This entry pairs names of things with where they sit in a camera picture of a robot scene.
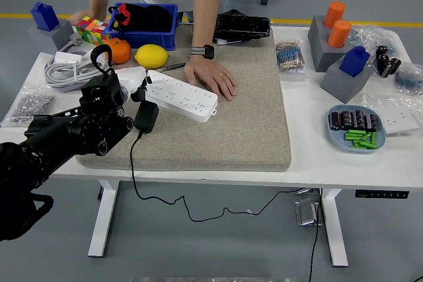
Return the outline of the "person's left hand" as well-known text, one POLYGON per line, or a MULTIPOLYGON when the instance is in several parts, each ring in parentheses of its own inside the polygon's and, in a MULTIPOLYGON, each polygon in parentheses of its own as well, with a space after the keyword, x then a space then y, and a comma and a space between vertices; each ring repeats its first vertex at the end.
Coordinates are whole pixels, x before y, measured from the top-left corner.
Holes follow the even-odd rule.
POLYGON ((191 55, 184 66, 184 73, 191 85, 197 82, 208 87, 220 102, 224 97, 231 101, 237 92, 237 82, 232 74, 214 60, 200 55, 191 55))

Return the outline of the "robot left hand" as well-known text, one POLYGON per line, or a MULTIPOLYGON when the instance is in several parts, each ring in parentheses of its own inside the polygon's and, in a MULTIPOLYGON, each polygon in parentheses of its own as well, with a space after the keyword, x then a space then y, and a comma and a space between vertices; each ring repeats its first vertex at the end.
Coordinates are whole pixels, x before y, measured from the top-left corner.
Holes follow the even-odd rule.
POLYGON ((124 95, 124 103, 130 99, 134 102, 145 100, 147 84, 151 84, 152 80, 144 67, 127 67, 117 70, 116 74, 124 95))

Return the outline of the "person's right hand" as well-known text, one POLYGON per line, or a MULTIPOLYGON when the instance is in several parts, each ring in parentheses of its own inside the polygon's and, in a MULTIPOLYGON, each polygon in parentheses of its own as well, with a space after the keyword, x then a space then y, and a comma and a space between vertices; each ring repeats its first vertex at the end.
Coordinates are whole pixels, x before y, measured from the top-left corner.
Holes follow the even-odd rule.
POLYGON ((99 21, 104 21, 107 19, 107 14, 106 13, 95 13, 92 10, 80 10, 80 11, 76 11, 74 12, 70 18, 69 21, 71 23, 71 25, 76 26, 83 18, 85 17, 90 17, 93 19, 97 19, 99 21))

